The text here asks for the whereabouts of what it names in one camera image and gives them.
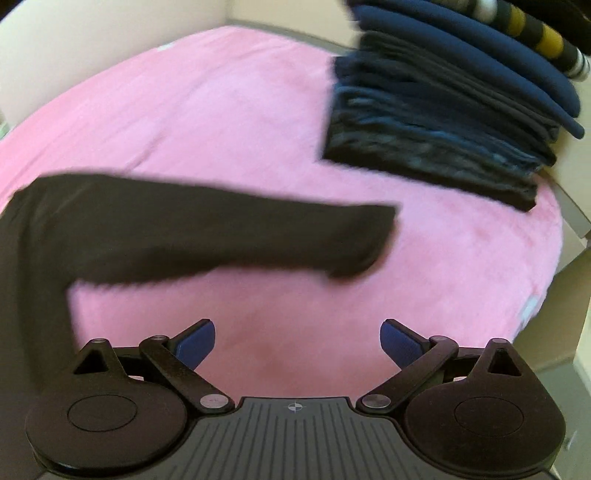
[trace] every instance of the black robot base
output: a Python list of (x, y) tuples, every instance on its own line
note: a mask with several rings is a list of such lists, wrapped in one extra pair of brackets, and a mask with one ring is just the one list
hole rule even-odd
[(553, 478), (564, 418), (507, 340), (460, 348), (395, 320), (380, 340), (402, 370), (355, 405), (235, 405), (194, 372), (215, 343), (207, 319), (138, 347), (91, 340), (27, 417), (40, 480)]

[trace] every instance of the striped fabric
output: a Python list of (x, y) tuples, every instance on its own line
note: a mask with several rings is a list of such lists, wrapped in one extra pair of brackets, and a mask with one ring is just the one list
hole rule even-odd
[(589, 60), (556, 30), (505, 0), (430, 0), (513, 37), (573, 80), (589, 76)]

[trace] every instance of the yellow stripe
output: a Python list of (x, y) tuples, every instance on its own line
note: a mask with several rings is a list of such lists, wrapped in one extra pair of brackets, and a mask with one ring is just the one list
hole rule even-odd
[(507, 35), (510, 37), (519, 37), (525, 27), (525, 13), (521, 8), (511, 5), (511, 17), (507, 27)]
[(560, 57), (564, 49), (564, 40), (560, 34), (544, 24), (544, 31), (542, 33), (542, 39), (537, 44), (535, 50), (547, 59), (557, 59)]

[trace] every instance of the pink fuzzy bed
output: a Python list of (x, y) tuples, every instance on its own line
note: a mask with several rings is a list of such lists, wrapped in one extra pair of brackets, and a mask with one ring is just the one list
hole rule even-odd
[(217, 344), (198, 371), (236, 400), (356, 399), (397, 371), (379, 346), (386, 318), (464, 346), (516, 335), (542, 302), (560, 253), (550, 189), (542, 183), (537, 207), (523, 214), (320, 161), (330, 56), (261, 31), (219, 28), (91, 78), (0, 142), (0, 208), (38, 175), (72, 168), (401, 206), (385, 265), (349, 283), (220, 268), (143, 287), (79, 285), (71, 298), (81, 344), (106, 336), (137, 345), (208, 317)]

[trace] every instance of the stack of folded clothes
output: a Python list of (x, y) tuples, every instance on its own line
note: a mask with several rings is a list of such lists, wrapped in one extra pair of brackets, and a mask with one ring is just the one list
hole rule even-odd
[(584, 135), (569, 78), (589, 61), (519, 1), (350, 0), (363, 35), (335, 60), (323, 157), (534, 207), (560, 127)]

